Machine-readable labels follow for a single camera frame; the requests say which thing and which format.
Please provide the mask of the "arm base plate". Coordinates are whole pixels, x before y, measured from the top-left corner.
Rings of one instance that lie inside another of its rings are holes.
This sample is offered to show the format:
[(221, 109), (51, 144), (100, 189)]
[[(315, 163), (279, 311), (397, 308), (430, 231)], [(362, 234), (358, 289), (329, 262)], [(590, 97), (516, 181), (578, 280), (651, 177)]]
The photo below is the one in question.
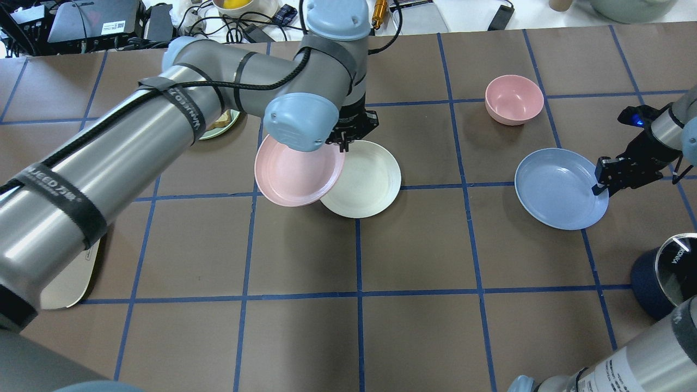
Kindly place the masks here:
[(40, 295), (41, 310), (72, 307), (87, 295), (95, 273), (101, 242), (82, 251), (44, 288)]

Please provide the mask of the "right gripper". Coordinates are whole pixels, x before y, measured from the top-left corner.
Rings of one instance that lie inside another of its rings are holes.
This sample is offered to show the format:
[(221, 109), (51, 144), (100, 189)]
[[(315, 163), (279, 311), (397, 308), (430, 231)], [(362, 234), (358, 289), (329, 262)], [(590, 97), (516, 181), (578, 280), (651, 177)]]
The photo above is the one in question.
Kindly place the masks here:
[(675, 122), (672, 105), (665, 105), (662, 109), (650, 105), (628, 106), (620, 112), (617, 120), (627, 126), (641, 127), (642, 131), (623, 153), (615, 158), (602, 156), (598, 159), (596, 184), (591, 188), (595, 196), (608, 193), (612, 197), (620, 189), (637, 189), (660, 180), (664, 177), (662, 169), (681, 156), (680, 149), (655, 136), (652, 128), (667, 122), (669, 126), (681, 129)]

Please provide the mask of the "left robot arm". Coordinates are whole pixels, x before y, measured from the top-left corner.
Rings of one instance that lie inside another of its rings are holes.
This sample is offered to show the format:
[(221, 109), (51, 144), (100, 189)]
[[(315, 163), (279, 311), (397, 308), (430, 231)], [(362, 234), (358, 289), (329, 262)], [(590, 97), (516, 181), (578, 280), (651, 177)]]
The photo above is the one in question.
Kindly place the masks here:
[(306, 10), (292, 60), (176, 38), (160, 75), (2, 186), (3, 330), (23, 330), (44, 288), (226, 110), (259, 117), (295, 151), (346, 151), (352, 137), (339, 129), (364, 115), (369, 6), (309, 1)]

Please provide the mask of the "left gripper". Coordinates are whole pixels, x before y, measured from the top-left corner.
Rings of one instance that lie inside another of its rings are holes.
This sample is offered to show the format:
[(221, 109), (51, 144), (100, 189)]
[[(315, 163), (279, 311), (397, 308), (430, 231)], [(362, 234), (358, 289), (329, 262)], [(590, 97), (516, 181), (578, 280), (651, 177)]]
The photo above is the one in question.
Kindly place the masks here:
[(361, 97), (356, 102), (341, 107), (338, 122), (326, 139), (326, 144), (338, 145), (339, 151), (346, 153), (352, 142), (362, 140), (378, 126), (376, 111), (367, 110), (365, 97)]

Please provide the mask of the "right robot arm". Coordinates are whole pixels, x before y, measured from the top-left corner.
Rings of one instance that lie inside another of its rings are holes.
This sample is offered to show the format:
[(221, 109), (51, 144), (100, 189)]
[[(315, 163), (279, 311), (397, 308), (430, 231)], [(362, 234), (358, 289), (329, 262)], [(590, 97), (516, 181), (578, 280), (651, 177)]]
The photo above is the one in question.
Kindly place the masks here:
[[(611, 196), (662, 178), (673, 161), (695, 166), (695, 89), (662, 109), (626, 107), (618, 121), (642, 132), (616, 158), (596, 164), (565, 149), (542, 149), (516, 169), (516, 196), (531, 216), (558, 229), (597, 223)], [(518, 376), (510, 391), (694, 391), (695, 294), (609, 357), (570, 376), (535, 382)]]

